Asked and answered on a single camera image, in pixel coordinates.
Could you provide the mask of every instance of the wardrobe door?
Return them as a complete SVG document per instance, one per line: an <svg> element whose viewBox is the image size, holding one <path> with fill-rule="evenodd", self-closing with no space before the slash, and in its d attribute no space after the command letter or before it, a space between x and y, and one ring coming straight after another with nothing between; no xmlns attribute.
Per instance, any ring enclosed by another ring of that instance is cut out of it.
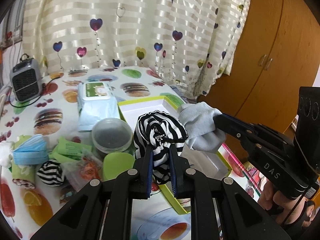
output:
<svg viewBox="0 0 320 240"><path fill-rule="evenodd" d="M208 95L201 96L199 101L230 115L238 113L263 70L263 57L263 63L268 59L279 26L282 3L283 0L251 0L230 76L222 75Z"/></svg>
<svg viewBox="0 0 320 240"><path fill-rule="evenodd" d="M312 86L320 63L320 26L303 0L284 0L265 70L237 118L284 132L297 114L299 87Z"/></svg>

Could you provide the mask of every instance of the curtain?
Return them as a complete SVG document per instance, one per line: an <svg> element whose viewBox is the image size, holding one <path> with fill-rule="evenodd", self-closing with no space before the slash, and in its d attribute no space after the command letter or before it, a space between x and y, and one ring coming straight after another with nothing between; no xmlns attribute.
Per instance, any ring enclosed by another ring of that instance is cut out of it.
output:
<svg viewBox="0 0 320 240"><path fill-rule="evenodd" d="M250 0L27 0L23 49L48 72L139 65L186 97L230 74Z"/></svg>

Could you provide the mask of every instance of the green lid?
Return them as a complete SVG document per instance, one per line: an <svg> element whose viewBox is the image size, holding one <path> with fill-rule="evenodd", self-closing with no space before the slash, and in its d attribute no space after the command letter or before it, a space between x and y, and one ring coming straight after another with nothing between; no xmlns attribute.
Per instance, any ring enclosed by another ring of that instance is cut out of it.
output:
<svg viewBox="0 0 320 240"><path fill-rule="evenodd" d="M129 153L109 153L103 160L103 179L115 179L119 174L132 169L134 157Z"/></svg>

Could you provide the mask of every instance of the wet wipes lid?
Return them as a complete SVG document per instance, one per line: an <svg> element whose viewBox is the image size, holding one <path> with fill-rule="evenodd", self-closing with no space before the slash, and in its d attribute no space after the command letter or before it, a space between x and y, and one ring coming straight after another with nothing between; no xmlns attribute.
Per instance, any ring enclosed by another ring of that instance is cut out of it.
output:
<svg viewBox="0 0 320 240"><path fill-rule="evenodd" d="M107 82L86 82L83 85L83 100L107 100L113 96Z"/></svg>

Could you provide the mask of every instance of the wardrobe handle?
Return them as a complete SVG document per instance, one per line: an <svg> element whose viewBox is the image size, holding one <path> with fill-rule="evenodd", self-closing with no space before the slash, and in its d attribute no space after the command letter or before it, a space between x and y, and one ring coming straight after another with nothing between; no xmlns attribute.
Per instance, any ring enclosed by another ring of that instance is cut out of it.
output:
<svg viewBox="0 0 320 240"><path fill-rule="evenodd" d="M263 56L261 57L261 59L259 60L259 66L260 66L260 67L262 67L262 64L263 64L263 62L264 62L264 60L265 60L266 57L267 57L267 55L265 54L265 55L263 55Z"/></svg>
<svg viewBox="0 0 320 240"><path fill-rule="evenodd" d="M270 58L270 59L268 60L268 62L266 63L266 66L265 66L265 68L264 68L264 70L268 70L268 69L269 69L272 60L273 60L272 58Z"/></svg>

